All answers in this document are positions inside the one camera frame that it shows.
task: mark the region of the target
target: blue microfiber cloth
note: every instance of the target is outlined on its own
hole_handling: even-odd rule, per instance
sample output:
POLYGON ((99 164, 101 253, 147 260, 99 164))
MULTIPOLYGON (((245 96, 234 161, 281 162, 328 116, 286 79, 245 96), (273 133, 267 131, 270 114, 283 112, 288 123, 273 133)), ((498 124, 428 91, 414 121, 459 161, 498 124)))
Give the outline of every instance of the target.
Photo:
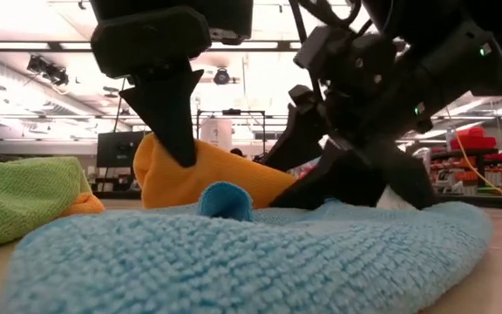
POLYGON ((416 313, 471 272, 491 236, 486 214, 459 202, 252 212, 244 191, 217 183, 198 204, 29 234, 0 314, 416 313))

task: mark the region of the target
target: orange cloth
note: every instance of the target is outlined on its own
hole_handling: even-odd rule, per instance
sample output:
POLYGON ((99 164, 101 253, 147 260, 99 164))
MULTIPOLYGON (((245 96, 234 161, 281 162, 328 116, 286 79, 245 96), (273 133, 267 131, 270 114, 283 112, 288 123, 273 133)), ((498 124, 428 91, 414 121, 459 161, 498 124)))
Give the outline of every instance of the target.
POLYGON ((231 182, 246 190, 254 208, 265 208, 296 178, 218 147, 195 140, 197 163, 183 168, 170 157, 153 134, 140 143, 133 168, 145 208, 195 203, 212 183, 231 182))
POLYGON ((104 212, 104 204, 92 193, 81 193, 75 202, 66 209, 60 216, 66 217, 69 215, 82 214, 101 214, 104 212))

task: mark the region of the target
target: yellow cable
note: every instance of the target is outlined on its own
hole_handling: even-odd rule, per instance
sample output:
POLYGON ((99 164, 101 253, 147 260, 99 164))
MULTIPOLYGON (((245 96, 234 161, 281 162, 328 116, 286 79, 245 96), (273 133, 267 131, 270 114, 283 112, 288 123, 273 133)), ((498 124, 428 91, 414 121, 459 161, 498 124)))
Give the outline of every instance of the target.
MULTIPOLYGON (((448 106, 444 108, 446 110, 446 114, 449 116, 449 119, 452 119, 451 113, 449 112, 448 106)), ((490 188, 493 188, 497 191, 499 191, 502 194, 502 188, 498 188, 493 183, 489 182, 481 173, 478 172, 478 170, 471 165, 470 159, 468 159, 468 155, 466 154, 466 151, 464 150, 464 145, 462 145, 462 141, 460 140, 460 136, 458 136, 458 131, 455 126, 452 126, 454 129, 454 134, 456 135, 458 145, 460 146, 460 151, 462 151, 462 155, 464 156, 464 159, 466 163, 468 164, 468 167, 470 168, 471 171, 473 171, 481 180, 485 182, 490 188)))

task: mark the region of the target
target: computer monitor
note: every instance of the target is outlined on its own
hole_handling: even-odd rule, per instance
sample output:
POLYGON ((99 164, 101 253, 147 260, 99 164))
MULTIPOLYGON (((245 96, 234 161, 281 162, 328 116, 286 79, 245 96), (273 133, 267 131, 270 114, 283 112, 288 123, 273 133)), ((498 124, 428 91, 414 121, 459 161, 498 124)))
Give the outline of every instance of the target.
POLYGON ((98 134, 96 167, 132 167, 135 152, 144 136, 144 132, 98 134))

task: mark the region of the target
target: green cloth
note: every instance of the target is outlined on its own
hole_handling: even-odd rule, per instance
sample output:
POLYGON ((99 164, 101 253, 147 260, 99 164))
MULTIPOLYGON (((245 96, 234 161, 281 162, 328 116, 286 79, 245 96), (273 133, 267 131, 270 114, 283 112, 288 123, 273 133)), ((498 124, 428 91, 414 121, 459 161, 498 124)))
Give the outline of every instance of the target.
POLYGON ((76 158, 33 158, 0 163, 0 244, 57 218, 90 191, 76 158))

